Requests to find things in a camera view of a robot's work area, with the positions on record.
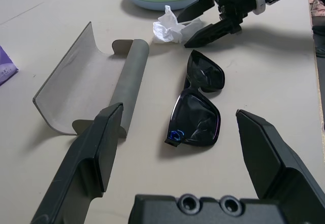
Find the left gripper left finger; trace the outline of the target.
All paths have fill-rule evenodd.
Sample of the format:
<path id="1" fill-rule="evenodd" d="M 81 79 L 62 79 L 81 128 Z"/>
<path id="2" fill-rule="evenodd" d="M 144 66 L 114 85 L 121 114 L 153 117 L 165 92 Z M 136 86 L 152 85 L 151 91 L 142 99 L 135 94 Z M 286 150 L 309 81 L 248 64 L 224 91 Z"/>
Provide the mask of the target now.
<path id="1" fill-rule="evenodd" d="M 68 149 L 31 223 L 84 223 L 90 203 L 106 192 L 123 104 L 100 111 Z"/>

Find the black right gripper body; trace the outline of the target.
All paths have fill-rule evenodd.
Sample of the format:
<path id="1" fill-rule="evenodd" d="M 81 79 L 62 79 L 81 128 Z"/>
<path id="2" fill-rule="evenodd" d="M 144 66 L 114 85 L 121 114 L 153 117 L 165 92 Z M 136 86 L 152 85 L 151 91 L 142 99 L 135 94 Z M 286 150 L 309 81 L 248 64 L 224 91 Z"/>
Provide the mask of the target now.
<path id="1" fill-rule="evenodd" d="M 240 27 L 243 19 L 259 8 L 259 0 L 214 0 L 220 12 L 220 21 L 214 27 Z"/>

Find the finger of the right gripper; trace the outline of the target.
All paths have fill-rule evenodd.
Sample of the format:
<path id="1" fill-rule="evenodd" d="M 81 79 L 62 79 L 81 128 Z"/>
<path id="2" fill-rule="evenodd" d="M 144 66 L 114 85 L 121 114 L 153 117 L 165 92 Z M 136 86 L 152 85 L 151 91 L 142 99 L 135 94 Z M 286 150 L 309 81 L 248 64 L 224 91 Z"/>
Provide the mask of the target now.
<path id="1" fill-rule="evenodd" d="M 214 0 L 197 0 L 186 7 L 177 17 L 178 22 L 192 21 L 215 5 Z"/>
<path id="2" fill-rule="evenodd" d="M 185 48 L 200 48 L 206 46 L 223 36 L 235 34 L 241 31 L 241 26 L 238 22 L 231 19 L 224 19 L 216 24 L 208 26 L 197 31 L 185 44 Z"/>

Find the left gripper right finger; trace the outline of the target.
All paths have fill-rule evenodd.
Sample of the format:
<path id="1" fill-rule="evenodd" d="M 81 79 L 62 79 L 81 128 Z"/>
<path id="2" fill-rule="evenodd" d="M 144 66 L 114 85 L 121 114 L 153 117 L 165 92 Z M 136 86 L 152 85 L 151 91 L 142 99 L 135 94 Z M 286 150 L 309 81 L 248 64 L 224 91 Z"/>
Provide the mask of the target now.
<path id="1" fill-rule="evenodd" d="M 324 223 L 324 192 L 298 154 L 264 118 L 244 110 L 236 118 L 258 198 L 275 201 L 287 223 Z"/>

